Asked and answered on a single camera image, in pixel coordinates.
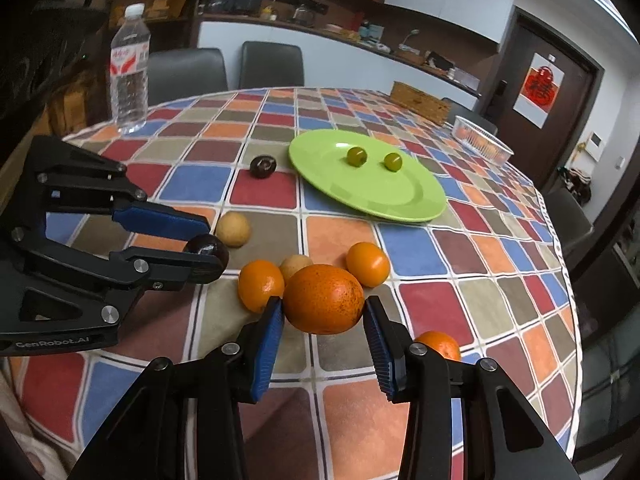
green plate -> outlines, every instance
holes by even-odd
[[[347,152],[359,146],[367,161],[359,168]],[[393,173],[383,160],[391,152],[402,157]],[[382,140],[343,130],[310,130],[289,145],[291,163],[313,186],[354,209],[401,222],[425,222],[439,216],[447,197],[437,179],[420,162]]]

blue gripper pad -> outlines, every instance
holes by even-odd
[[[251,383],[251,396],[255,402],[258,402],[269,388],[283,327],[282,302],[278,301],[255,356],[254,380]]]
[[[132,203],[123,209],[114,209],[113,220],[127,231],[145,235],[191,240],[210,231],[206,218],[150,202]]]
[[[394,380],[394,361],[391,358],[391,352],[386,347],[380,324],[368,302],[365,302],[362,322],[380,390],[386,394],[387,399],[391,400],[398,391],[398,386]]]

silver screw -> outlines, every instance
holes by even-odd
[[[224,355],[236,355],[240,351],[238,343],[224,343],[222,345],[222,353]]]
[[[495,372],[498,369],[498,363],[490,357],[480,359],[480,366],[482,370],[486,370],[487,372]]]
[[[145,260],[138,258],[133,262],[133,268],[136,269],[137,272],[147,272],[149,270],[149,264]]]
[[[171,361],[167,357],[156,357],[149,363],[153,370],[164,370],[171,364]]]
[[[427,353],[427,345],[422,343],[411,343],[409,345],[409,352],[413,355],[425,355]]]
[[[102,316],[102,320],[109,324],[117,323],[120,319],[118,309],[111,305],[105,305],[100,311],[100,315]]]
[[[13,240],[14,242],[21,242],[23,238],[24,238],[23,228],[16,227],[14,228],[13,231],[11,231],[11,240]]]

woven brown basket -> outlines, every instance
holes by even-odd
[[[390,101],[442,126],[451,108],[446,102],[399,81],[394,82]]]

plastic water bottle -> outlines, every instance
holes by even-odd
[[[145,4],[127,7],[125,21],[111,41],[111,115],[121,134],[130,134],[146,124],[146,63],[151,34],[142,20],[144,10]]]

